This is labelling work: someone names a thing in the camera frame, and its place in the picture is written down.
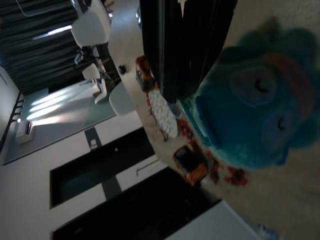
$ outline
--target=table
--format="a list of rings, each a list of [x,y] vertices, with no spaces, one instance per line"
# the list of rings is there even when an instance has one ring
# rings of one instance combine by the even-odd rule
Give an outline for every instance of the table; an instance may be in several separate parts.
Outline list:
[[[262,1],[261,11],[268,11],[270,1]],[[251,6],[256,10],[251,13]],[[125,65],[128,73],[121,76],[126,90],[131,96],[137,113],[142,121],[154,151],[159,159],[175,168],[172,154],[186,143],[179,136],[163,142],[151,136],[155,127],[146,125],[148,106],[146,94],[142,92],[135,80],[137,57],[144,54],[142,32],[137,25],[136,11],[139,0],[116,0],[114,2],[109,52],[115,66]],[[257,17],[261,22],[267,14],[257,14],[258,3],[253,0],[239,0],[235,15],[228,33],[227,44],[233,44],[242,34],[248,31],[248,26],[258,24],[252,18]],[[320,144],[308,149],[291,151],[287,165],[270,167],[249,176],[245,187],[234,187],[224,181],[219,185],[209,182],[203,188],[208,196],[223,198],[237,212],[252,220],[285,233],[288,239],[314,239],[319,236],[320,229]]]

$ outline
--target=stuffed animal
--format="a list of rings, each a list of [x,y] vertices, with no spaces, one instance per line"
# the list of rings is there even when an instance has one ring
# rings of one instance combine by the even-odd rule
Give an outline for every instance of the stuffed animal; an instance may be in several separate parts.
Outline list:
[[[275,20],[225,48],[191,97],[179,100],[209,150],[236,168],[283,165],[290,148],[317,140],[317,40]]]

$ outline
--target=dark curtain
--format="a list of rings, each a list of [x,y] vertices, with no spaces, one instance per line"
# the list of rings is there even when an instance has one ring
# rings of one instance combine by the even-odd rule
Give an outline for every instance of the dark curtain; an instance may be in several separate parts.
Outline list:
[[[43,88],[68,86],[83,79],[83,63],[74,69],[79,47],[70,30],[33,39],[71,25],[77,12],[70,0],[0,0],[0,66],[24,95]]]

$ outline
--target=air conditioner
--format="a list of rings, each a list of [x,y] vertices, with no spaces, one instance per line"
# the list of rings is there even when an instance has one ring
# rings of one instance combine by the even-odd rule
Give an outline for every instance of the air conditioner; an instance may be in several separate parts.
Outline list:
[[[18,130],[16,132],[15,140],[18,144],[31,141],[34,136],[34,127],[31,121],[25,120],[18,123]]]

